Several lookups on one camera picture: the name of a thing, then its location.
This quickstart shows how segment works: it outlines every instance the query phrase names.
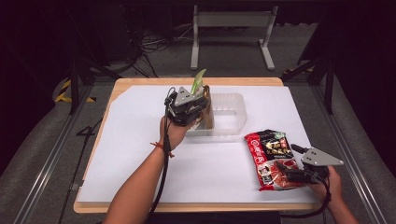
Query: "human arm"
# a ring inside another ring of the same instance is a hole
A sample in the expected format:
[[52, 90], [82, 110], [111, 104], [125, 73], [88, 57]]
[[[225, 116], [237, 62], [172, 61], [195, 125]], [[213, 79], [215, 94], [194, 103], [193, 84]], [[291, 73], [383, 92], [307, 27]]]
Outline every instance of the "human arm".
[[[348, 208], [342, 195], [341, 176], [335, 171], [334, 167], [329, 166], [329, 182], [332, 200], [328, 204], [332, 218], [337, 224], [359, 223]], [[323, 202], [326, 197], [326, 189], [322, 184], [309, 185], [316, 193], [317, 197]]]
[[[160, 144], [163, 144], [165, 118], [161, 119]], [[168, 135], [171, 148], [175, 149], [191, 127], [169, 125]], [[164, 153], [155, 147], [140, 166], [124, 182], [111, 202], [103, 223], [143, 223], [152, 206], [155, 189], [163, 170]]]

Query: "human hand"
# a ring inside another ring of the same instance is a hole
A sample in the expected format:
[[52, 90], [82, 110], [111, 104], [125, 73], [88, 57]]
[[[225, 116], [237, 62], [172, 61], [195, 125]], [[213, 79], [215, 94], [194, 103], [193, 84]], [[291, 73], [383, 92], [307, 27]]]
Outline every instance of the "human hand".
[[161, 136], [160, 143], [162, 144], [163, 144], [163, 138], [165, 136], [163, 129], [165, 125], [165, 119], [167, 119], [167, 125], [169, 126], [168, 136], [169, 136], [169, 142], [171, 144], [171, 150], [173, 150], [183, 141], [186, 132], [192, 127], [192, 125], [194, 125], [195, 122], [192, 122], [191, 124], [183, 127], [183, 126], [177, 126], [169, 118], [163, 117], [161, 119], [161, 124], [160, 124], [160, 136]]
[[[332, 166], [329, 166], [329, 181], [326, 180], [326, 182], [327, 184], [329, 184], [330, 182], [330, 193], [332, 194], [332, 200], [330, 201], [329, 206], [342, 201], [343, 197], [341, 176], [335, 171], [334, 167]], [[326, 189], [323, 184], [313, 184], [308, 186], [315, 192], [320, 201], [324, 202], [326, 198]]]

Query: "red snack bag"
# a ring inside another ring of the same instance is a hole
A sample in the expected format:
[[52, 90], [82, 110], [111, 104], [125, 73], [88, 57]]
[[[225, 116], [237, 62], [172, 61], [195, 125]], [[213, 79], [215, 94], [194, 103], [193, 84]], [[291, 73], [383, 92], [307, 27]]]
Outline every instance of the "red snack bag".
[[301, 183], [289, 182], [277, 168], [276, 161], [290, 169], [298, 169], [288, 140], [284, 133], [265, 130], [245, 136], [247, 146], [256, 164], [260, 190], [295, 189]]

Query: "green object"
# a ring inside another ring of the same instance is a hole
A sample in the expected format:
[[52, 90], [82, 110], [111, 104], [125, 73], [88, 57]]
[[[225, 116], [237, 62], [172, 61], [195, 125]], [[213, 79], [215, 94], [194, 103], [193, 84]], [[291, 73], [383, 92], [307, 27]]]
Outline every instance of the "green object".
[[192, 87], [191, 87], [191, 94], [195, 94], [199, 88], [203, 85], [203, 81], [202, 81], [202, 76], [204, 75], [204, 73], [206, 72], [206, 69], [201, 70], [194, 79], [194, 83], [192, 83]]

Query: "dark background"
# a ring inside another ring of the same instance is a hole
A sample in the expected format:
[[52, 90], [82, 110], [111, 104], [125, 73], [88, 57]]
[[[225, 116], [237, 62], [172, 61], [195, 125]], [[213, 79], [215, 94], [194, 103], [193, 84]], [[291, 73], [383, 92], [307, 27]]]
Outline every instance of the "dark background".
[[[395, 146], [389, 141], [396, 136], [394, 9], [391, 2], [365, 2], [360, 7], [337, 52], [335, 72], [361, 125], [395, 175], [396, 167], [392, 164]], [[65, 47], [59, 33], [53, 30], [53, 21], [42, 10], [40, 5], [29, 2], [3, 2], [0, 6], [1, 174], [27, 134], [54, 107], [53, 91], [68, 76], [70, 55], [74, 53]], [[131, 10], [137, 15], [128, 23], [132, 30], [141, 32], [146, 26], [167, 38], [172, 37], [173, 27], [191, 22], [190, 6], [145, 6]], [[280, 7], [276, 23], [318, 22], [323, 10], [323, 7]], [[138, 56], [136, 48], [129, 44], [131, 37], [123, 30], [125, 18], [119, 7], [74, 7], [69, 12], [73, 20], [63, 14], [62, 23], [71, 28], [68, 35], [75, 38], [81, 55], [101, 65], [129, 62]], [[136, 34], [134, 38], [138, 41], [139, 36]], [[109, 44], [112, 38], [119, 41]], [[328, 42], [326, 38], [329, 37], [318, 35], [307, 47], [322, 52], [320, 43]]]

